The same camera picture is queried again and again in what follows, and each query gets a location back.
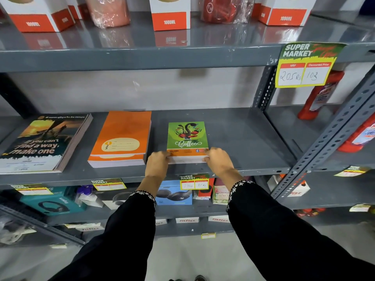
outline person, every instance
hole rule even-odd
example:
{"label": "person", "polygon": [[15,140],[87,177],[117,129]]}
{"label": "person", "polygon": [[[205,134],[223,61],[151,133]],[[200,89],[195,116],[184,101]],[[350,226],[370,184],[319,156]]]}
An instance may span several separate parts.
{"label": "person", "polygon": [[[230,191],[227,213],[232,227],[267,281],[350,280],[375,271],[374,265],[352,257],[259,185],[244,180],[224,150],[211,148],[205,153],[204,160]],[[104,233],[84,245],[50,280],[145,279],[155,235],[154,197],[166,176],[169,155],[149,156],[145,178],[110,216]]]}

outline red cleaner bottle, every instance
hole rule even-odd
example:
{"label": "red cleaner bottle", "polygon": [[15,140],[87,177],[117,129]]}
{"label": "red cleaner bottle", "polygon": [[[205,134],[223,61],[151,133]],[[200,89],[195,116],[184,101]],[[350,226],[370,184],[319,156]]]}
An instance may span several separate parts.
{"label": "red cleaner bottle", "polygon": [[297,115],[298,118],[302,120],[315,119],[319,114],[320,108],[330,99],[343,76],[344,71],[331,70],[326,84],[324,86],[315,86],[314,89],[312,89],[305,105]]}
{"label": "red cleaner bottle", "polygon": [[371,115],[350,137],[339,147],[338,151],[355,153],[375,137],[375,113]]}

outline fitfizz box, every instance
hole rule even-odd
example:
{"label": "fitfizz box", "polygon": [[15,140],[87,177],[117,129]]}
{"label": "fitfizz box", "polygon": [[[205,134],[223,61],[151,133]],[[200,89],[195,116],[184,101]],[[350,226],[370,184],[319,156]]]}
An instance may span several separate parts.
{"label": "fitfizz box", "polygon": [[190,0],[150,0],[154,31],[190,29]]}
{"label": "fitfizz box", "polygon": [[305,25],[316,0],[262,0],[259,21],[266,25]]}
{"label": "fitfizz box", "polygon": [[66,0],[66,2],[75,20],[91,19],[85,0]]}
{"label": "fitfizz box", "polygon": [[74,25],[66,0],[1,0],[20,32],[58,32]]}

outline floor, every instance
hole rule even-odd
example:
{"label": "floor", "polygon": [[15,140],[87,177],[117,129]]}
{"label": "floor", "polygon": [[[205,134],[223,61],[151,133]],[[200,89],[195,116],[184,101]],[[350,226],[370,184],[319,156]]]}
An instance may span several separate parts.
{"label": "floor", "polygon": [[[375,235],[368,226],[323,226],[317,229],[353,256],[375,264]],[[0,280],[48,280],[69,264],[78,250],[73,246],[59,250],[48,247],[1,249]],[[206,240],[200,239],[200,236],[188,236],[165,237],[154,241],[148,259],[147,281],[167,281],[171,278],[193,281],[198,274],[204,275],[209,281],[264,280],[235,233],[218,234],[215,239]]]}

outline plastic wrap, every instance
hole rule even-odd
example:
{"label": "plastic wrap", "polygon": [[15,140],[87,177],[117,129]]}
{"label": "plastic wrap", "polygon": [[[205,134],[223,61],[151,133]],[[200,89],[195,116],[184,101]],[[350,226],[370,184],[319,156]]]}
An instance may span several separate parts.
{"label": "plastic wrap", "polygon": [[99,28],[130,24],[126,0],[86,0],[91,18]]}
{"label": "plastic wrap", "polygon": [[255,0],[199,0],[201,19],[209,23],[248,23]]}

